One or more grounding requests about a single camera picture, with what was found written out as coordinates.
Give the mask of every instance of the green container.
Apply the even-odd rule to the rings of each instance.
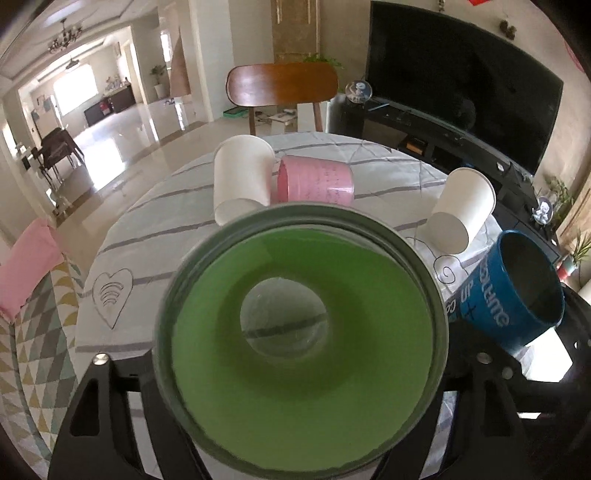
[[[331,478],[402,440],[447,360],[439,288],[389,227],[293,203],[188,254],[161,304],[154,366],[175,418],[219,461]]]
[[[248,115],[248,108],[243,106],[235,106],[224,111],[223,116],[226,118],[242,118]]]

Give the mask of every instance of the television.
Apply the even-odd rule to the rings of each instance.
[[[531,174],[563,88],[508,40],[446,14],[378,1],[366,79],[376,98],[476,137]]]

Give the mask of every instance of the chandelier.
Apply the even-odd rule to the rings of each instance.
[[[61,22],[61,35],[58,35],[51,42],[49,42],[49,52],[55,53],[60,50],[68,48],[70,43],[74,43],[82,34],[82,27],[80,25],[74,25],[73,27],[66,30],[66,19],[62,18]]]

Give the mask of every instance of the round table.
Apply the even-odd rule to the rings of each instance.
[[[353,207],[405,237],[432,270],[445,299],[501,232],[490,216],[465,252],[443,254],[424,232],[446,181],[442,172],[397,150],[356,138],[307,132],[266,140],[277,159],[274,178],[285,154],[348,163],[355,183]],[[217,229],[213,154],[188,163],[123,214],[97,253],[80,301],[74,357],[79,378],[98,352],[124,358],[151,347],[158,305],[169,280],[183,257]],[[447,417],[442,413],[440,424],[451,421],[451,411]],[[431,453],[430,460],[436,460],[437,452]]]

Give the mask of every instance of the heart design on tablecloth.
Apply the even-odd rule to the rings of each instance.
[[[112,275],[105,272],[96,277],[92,287],[92,301],[99,315],[111,329],[115,328],[133,285],[134,276],[127,268]]]

